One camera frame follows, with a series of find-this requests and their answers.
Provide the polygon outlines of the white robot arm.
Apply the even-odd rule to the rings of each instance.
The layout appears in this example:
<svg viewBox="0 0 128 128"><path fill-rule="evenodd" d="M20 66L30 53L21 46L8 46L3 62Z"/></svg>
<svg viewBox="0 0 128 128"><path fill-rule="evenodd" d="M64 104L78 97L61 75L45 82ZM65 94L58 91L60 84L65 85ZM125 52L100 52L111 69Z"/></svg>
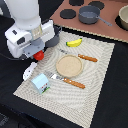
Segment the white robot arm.
<svg viewBox="0 0 128 128"><path fill-rule="evenodd" d="M41 23L38 0L4 0L15 23L5 32L14 58L29 58L43 51L55 35L53 21Z"/></svg>

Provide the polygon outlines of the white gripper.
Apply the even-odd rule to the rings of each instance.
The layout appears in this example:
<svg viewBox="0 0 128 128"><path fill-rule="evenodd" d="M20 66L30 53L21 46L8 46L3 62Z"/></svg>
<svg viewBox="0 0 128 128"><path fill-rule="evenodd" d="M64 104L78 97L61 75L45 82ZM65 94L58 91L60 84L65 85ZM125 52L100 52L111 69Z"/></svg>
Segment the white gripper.
<svg viewBox="0 0 128 128"><path fill-rule="evenodd" d="M45 43L54 35L52 20L41 24L33 31L21 30L13 25L5 32L9 52L16 59L27 59L42 51Z"/></svg>

